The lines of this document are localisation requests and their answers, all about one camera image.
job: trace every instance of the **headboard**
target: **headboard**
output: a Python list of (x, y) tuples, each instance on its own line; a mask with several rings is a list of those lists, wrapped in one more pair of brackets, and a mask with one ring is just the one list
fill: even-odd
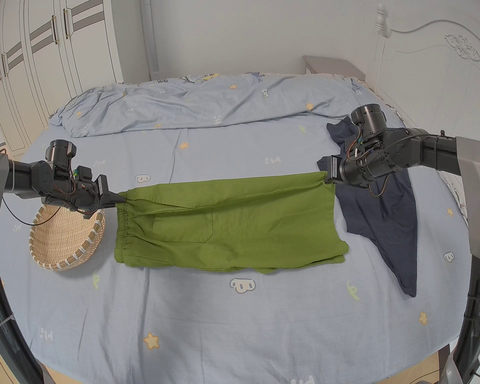
[(480, 2), (381, 3), (376, 27), (367, 84), (407, 126), (480, 140)]

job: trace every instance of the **bed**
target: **bed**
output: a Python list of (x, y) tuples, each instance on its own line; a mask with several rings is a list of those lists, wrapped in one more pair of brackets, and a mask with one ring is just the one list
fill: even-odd
[[(384, 9), (379, 8), (379, 13), (385, 15)], [(479, 63), (465, 59), (455, 43), (443, 36), (447, 29), (457, 35), (461, 29), (466, 35), (462, 25), (467, 24), (450, 23), (438, 14), (434, 17), (442, 21), (409, 26), (411, 34), (396, 32), (390, 16), (380, 20), (381, 29), (392, 32), (390, 37), (379, 36), (378, 60), (367, 77), (376, 94), (356, 79), (305, 75), (299, 78), (307, 98), (315, 96), (311, 84), (324, 80), (336, 95), (318, 113), (232, 124), (214, 114), (209, 117), (212, 127), (131, 125), (127, 132), (75, 138), (53, 124), (53, 119), (23, 161), (42, 159), (53, 139), (71, 140), (78, 148), (74, 166), (106, 174), (115, 192), (157, 183), (312, 172), (319, 158), (338, 153), (326, 124), (372, 102), (382, 106), (389, 126), (402, 126), (400, 115), (406, 125), (468, 136), (462, 129), (473, 121), (471, 108), (478, 107), (478, 94), (471, 92), (471, 98), (464, 98), (470, 101), (457, 106), (460, 122), (457, 119), (458, 132), (454, 132), (446, 129), (446, 117), (453, 117), (444, 114), (441, 119), (439, 112), (452, 86), (443, 93), (429, 86), (437, 84), (440, 75), (448, 81), (467, 60), (469, 79), (474, 82), (479, 73), (472, 65), (478, 69)], [(443, 35), (438, 35), (437, 28)], [(417, 41), (418, 36), (425, 37), (423, 47), (404, 53), (402, 44), (409, 44), (404, 39)], [(480, 46), (476, 36), (466, 38)], [(446, 71), (426, 76), (429, 67), (421, 67), (425, 57), (416, 58), (416, 68), (423, 75), (412, 77), (411, 66), (405, 65), (408, 59), (400, 58), (432, 50), (449, 57)], [(266, 75), (262, 81), (273, 85), (268, 87), (269, 96), (260, 95), (260, 102), (275, 97), (276, 84), (285, 78), (297, 76)], [(177, 82), (197, 80), (239, 85), (241, 81), (255, 84), (258, 78), (255, 74), (209, 80), (186, 77), (125, 86), (167, 90)], [(468, 83), (465, 79), (461, 83), (467, 92)], [(422, 108), (418, 95), (425, 96)], [(430, 106), (427, 101), (433, 95), (437, 104)], [(263, 107), (259, 113), (269, 110)], [(75, 132), (73, 136), (88, 133)], [(350, 247), (345, 263), (269, 275), (251, 269), (209, 273), (118, 264), (113, 258), (115, 209), (106, 210), (106, 233), (94, 256), (79, 267), (55, 273), (31, 260), (29, 228), (2, 209), (4, 289), (33, 354), (83, 383), (375, 383), (453, 340), (467, 298), (468, 228), (457, 201), (436, 171), (423, 167), (408, 171), (418, 217), (415, 298), (401, 291), (370, 240), (347, 233), (338, 202), (335, 226)], [(37, 199), (22, 201), (11, 195), (5, 200), (23, 219), (33, 217), (40, 205)], [(445, 256), (450, 252), (453, 258)]]

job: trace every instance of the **basket rim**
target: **basket rim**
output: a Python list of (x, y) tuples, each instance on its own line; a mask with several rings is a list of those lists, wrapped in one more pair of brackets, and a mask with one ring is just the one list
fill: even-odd
[[(35, 217), (33, 219), (34, 224), (36, 224), (40, 221), (40, 219), (42, 217), (42, 213), (46, 209), (47, 209), (47, 206), (45, 204), (42, 204), (42, 206), (39, 208), (37, 214), (35, 215)], [(31, 226), (30, 227), (30, 232), (28, 234), (28, 248), (30, 250), (30, 255), (32, 256), (34, 261), (39, 266), (41, 266), (42, 268), (50, 269), (52, 271), (63, 271), (65, 269), (69, 269), (69, 268), (71, 268), (72, 264), (81, 260), (81, 258), (88, 253), (89, 249), (92, 247), (92, 244), (96, 240), (98, 241), (98, 239), (101, 238), (101, 236), (103, 235), (103, 231), (101, 231), (101, 228), (104, 228), (104, 226), (105, 226), (105, 211), (103, 209), (100, 209), (95, 213), (95, 221), (92, 225), (92, 228), (90, 229), (90, 232), (89, 232), (88, 236), (83, 241), (82, 245), (75, 252), (73, 252), (70, 256), (68, 256), (67, 258), (65, 258), (63, 260), (60, 260), (56, 264), (44, 263), (43, 261), (39, 260), (37, 258), (37, 256), (35, 255), (35, 252), (34, 252), (33, 248), (34, 248), (34, 241), (35, 241), (34, 235), (35, 235), (37, 226)], [(65, 263), (66, 267), (65, 266), (62, 267), (60, 265), (60, 263)]]

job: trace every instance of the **dark blue garment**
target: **dark blue garment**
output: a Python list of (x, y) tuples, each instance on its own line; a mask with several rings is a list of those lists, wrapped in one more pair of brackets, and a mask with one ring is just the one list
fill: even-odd
[[(349, 117), (338, 124), (327, 124), (333, 141), (345, 156), (345, 139), (358, 134), (358, 127)], [(327, 169), (327, 158), (317, 162)], [(372, 184), (379, 194), (385, 177)], [(373, 197), (368, 189), (337, 184), (335, 195), (340, 201), (347, 231), (369, 238), (383, 260), (395, 274), (402, 290), (417, 295), (417, 207), (407, 169), (390, 175), (382, 196)]]

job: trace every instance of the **woven basket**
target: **woven basket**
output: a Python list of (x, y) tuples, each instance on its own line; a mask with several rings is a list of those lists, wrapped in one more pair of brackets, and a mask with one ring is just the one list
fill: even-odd
[[(57, 209), (52, 205), (42, 205), (33, 223), (49, 219)], [(85, 220), (78, 212), (60, 208), (50, 221), (30, 228), (30, 254), (42, 268), (64, 271), (89, 259), (100, 243), (104, 230), (103, 210)]]

